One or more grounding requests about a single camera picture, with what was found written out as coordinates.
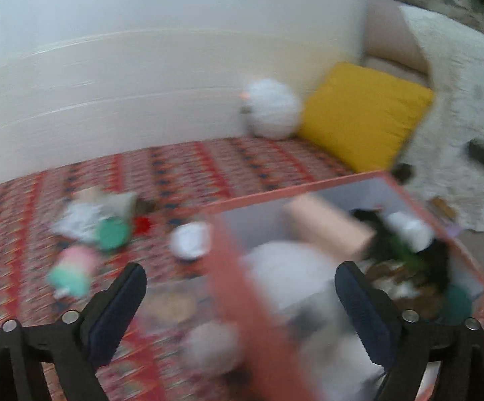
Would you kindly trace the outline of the teal tape measure case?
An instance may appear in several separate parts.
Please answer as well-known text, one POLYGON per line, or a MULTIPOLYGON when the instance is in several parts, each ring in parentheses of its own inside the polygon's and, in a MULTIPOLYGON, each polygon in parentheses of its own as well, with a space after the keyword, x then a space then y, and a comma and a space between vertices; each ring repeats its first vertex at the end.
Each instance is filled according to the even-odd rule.
POLYGON ((102 252, 117 251, 130 241, 130 237, 130 224, 119 217, 103 219, 96 227, 96 245, 102 252))

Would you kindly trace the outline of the pink cardboard box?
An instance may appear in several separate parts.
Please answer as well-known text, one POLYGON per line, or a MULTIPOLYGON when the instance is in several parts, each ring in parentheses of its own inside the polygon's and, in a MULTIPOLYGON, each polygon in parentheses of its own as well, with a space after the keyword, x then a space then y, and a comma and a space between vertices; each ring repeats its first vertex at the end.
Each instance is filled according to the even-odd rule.
POLYGON ((338 263, 363 259, 376 235, 372 227, 312 193, 294 197, 284 212, 297 238, 338 263))

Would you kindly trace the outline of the blue rubber bulb toy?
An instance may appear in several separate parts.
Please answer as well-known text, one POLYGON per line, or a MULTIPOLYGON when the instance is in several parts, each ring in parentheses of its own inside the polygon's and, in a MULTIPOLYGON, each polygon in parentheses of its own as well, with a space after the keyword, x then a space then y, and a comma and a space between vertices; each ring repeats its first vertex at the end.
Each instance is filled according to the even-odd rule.
POLYGON ((441 321, 445 325, 458 325, 472 315, 472 301, 459 285, 451 284, 445 292, 441 321))

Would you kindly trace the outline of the white small bottle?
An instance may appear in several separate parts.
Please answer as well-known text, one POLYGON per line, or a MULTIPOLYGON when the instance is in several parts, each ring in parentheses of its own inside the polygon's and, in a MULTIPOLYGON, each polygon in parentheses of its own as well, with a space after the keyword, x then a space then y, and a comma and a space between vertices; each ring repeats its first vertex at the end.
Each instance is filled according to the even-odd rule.
POLYGON ((427 249, 435 238, 433 229, 423 220, 404 212, 394 212, 385 216, 386 226, 414 253, 427 249))

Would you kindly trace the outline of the grey ribbed cup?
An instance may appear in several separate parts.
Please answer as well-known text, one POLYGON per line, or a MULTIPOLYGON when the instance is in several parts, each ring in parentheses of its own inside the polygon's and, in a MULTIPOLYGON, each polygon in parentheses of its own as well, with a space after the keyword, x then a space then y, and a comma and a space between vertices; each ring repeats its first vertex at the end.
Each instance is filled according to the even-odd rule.
POLYGON ((105 206, 108 212, 122 219, 130 220, 135 216, 139 195, 136 192, 109 193, 105 196, 105 206))

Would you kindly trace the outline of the brown small box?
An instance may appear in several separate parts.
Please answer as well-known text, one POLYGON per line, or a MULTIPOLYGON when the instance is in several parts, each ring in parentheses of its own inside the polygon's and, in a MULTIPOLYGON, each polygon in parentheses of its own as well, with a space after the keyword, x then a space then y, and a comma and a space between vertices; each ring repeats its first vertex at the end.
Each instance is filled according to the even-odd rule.
POLYGON ((429 208, 445 221, 457 222, 457 213, 442 198, 434 197, 428 201, 429 208))

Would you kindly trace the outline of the white lace cover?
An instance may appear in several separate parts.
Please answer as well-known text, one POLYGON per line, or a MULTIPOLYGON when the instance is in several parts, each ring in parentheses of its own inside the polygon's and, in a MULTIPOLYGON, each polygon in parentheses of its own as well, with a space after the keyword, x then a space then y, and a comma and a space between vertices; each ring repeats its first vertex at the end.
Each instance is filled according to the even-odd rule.
POLYGON ((484 167, 467 144, 484 142, 484 33, 410 5, 401 13, 429 64, 433 104, 402 153, 414 174, 406 188, 427 201, 441 197, 459 224, 484 232, 484 167))

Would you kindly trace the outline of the clear bag with biscuit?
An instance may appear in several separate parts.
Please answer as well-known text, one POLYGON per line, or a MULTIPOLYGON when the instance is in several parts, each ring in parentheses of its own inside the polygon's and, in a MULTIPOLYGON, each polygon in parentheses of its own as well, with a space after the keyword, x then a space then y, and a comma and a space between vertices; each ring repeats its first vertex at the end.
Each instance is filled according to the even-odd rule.
POLYGON ((173 326, 192 319, 198 311, 196 298, 187 291, 154 292, 144 304, 144 314, 159 325, 173 326))

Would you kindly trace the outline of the patterned red bedspread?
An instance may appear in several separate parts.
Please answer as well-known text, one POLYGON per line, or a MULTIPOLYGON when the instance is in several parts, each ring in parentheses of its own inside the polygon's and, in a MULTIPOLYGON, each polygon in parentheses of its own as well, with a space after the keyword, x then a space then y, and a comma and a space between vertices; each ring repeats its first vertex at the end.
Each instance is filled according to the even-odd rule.
POLYGON ((81 309, 130 262, 149 285, 191 278, 170 233, 208 204, 346 176, 302 139, 242 137, 145 148, 0 184, 0 326, 81 309))

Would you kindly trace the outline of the white label paper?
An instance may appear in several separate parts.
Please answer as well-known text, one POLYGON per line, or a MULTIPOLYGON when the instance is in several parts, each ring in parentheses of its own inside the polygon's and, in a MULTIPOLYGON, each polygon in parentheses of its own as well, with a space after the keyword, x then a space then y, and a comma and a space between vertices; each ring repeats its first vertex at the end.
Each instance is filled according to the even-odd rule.
POLYGON ((101 205, 73 201, 63 210, 61 216, 52 224, 51 231, 55 235, 93 244, 97 240, 99 224, 109 216, 101 205))

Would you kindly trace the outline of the red small clip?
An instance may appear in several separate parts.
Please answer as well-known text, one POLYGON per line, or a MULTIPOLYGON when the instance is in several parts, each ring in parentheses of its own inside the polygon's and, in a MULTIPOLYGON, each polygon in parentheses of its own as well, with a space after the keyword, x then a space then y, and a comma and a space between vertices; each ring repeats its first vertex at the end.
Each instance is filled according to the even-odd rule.
POLYGON ((133 234, 146 235, 152 227, 152 222, 147 216, 136 216, 133 220, 133 234))

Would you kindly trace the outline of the yellow cushion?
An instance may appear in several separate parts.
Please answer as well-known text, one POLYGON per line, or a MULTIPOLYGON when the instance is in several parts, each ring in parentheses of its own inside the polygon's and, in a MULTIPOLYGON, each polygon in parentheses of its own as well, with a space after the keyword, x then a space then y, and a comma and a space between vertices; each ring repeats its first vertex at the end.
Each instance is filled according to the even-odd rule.
POLYGON ((307 99, 297 134, 355 172, 388 170, 433 98, 418 83, 339 62, 307 99))

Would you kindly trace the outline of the white yarn ball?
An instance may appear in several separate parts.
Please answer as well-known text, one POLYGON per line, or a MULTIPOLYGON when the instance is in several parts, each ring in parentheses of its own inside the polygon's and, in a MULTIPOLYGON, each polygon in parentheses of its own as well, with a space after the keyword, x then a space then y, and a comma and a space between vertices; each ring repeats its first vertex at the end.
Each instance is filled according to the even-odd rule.
POLYGON ((243 359, 237 325, 211 320, 193 328, 182 342, 186 363, 198 374, 220 376, 237 368, 243 359))

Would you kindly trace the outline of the pink sofa backrest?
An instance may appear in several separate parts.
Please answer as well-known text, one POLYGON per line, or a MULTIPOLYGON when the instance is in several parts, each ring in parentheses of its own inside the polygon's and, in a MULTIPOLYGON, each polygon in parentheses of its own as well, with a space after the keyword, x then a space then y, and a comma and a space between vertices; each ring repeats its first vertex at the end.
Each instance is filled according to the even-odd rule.
POLYGON ((394 0, 368 0, 362 65, 429 87, 429 64, 394 0))

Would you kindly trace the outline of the white fluffy chick toy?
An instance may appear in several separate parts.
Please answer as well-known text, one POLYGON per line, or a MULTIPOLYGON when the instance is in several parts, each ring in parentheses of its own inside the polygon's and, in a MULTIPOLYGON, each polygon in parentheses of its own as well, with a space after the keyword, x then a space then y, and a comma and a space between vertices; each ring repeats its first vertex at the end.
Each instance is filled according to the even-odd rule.
POLYGON ((247 84, 242 92, 242 115, 250 132, 260 138, 289 139, 301 121, 302 102, 287 85, 274 79, 247 84))

